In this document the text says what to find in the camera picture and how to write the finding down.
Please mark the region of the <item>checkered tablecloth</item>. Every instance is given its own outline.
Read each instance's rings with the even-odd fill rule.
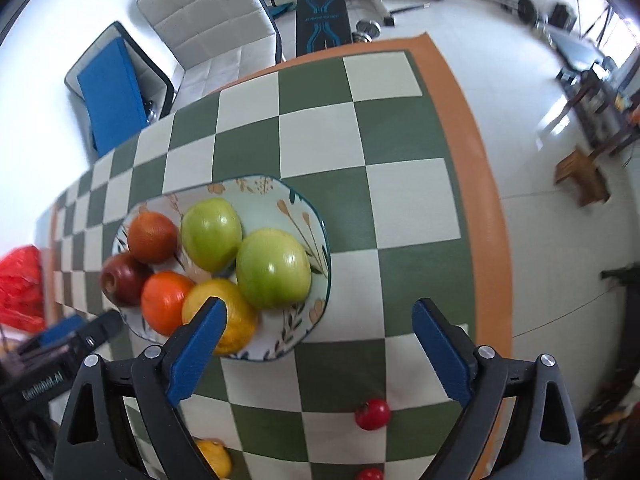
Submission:
[[[194,436],[224,441],[231,480],[419,478],[459,413],[412,332],[415,300],[434,299],[474,334],[464,211],[444,132],[407,52],[291,66],[210,94],[99,160],[57,201],[55,300],[111,308],[98,276],[137,203],[246,174],[282,179],[319,211],[332,284],[326,313],[271,363],[213,358],[181,403]],[[130,333],[104,353],[127,358]],[[385,398],[390,424],[363,431],[354,410]],[[146,460],[161,475],[135,403]]]

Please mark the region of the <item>green fruit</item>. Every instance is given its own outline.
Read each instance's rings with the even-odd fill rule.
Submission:
[[[302,245],[289,233],[263,228],[240,244],[236,258],[240,292],[255,308],[285,308],[303,301],[311,267]]]
[[[238,214],[224,198],[198,202],[182,218],[180,241],[193,263],[220,272],[234,260],[242,241]]]

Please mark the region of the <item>white floor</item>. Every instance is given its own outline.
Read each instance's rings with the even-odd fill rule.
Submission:
[[[385,0],[389,9],[417,2]],[[361,18],[379,20],[367,0],[351,0],[348,8],[352,29]],[[295,13],[277,25],[291,59]],[[553,133],[545,130],[566,102],[555,81],[556,54],[517,17],[477,0],[444,0],[397,15],[396,27],[383,27],[381,38],[423,32],[460,83],[494,172],[511,243],[514,357],[553,354],[580,413],[610,370],[622,323],[623,290],[598,274],[640,253],[624,161],[599,159],[611,199],[578,208],[575,190],[555,186],[553,176],[576,144],[588,147],[580,125],[570,114]]]

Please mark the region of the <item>yellow lemon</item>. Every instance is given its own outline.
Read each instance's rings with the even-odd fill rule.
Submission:
[[[219,440],[196,440],[198,449],[218,478],[231,474],[231,457]]]
[[[226,328],[214,354],[233,354],[244,348],[254,336],[258,312],[245,300],[235,283],[215,278],[197,284],[188,293],[182,305],[182,323],[190,322],[211,296],[226,304]]]

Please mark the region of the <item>plate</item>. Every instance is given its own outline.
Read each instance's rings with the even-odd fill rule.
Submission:
[[[273,361],[289,352],[318,324],[329,299],[331,283],[331,256],[322,220],[305,198],[277,178],[264,175],[233,178],[137,204],[118,228],[111,254],[127,250],[127,231],[139,212],[162,213],[179,227],[182,216],[192,205],[212,197],[222,197],[233,206],[242,223],[243,237],[263,227],[281,229],[300,242],[309,258],[312,274],[306,300],[284,310],[260,311],[258,326],[249,344],[227,356],[248,361]],[[155,272],[180,272],[196,283],[212,277],[236,281],[233,267],[212,276],[197,267],[183,248],[167,262],[152,267]],[[121,308],[120,312],[128,327],[141,338],[158,344],[167,340],[145,322],[139,307]]]

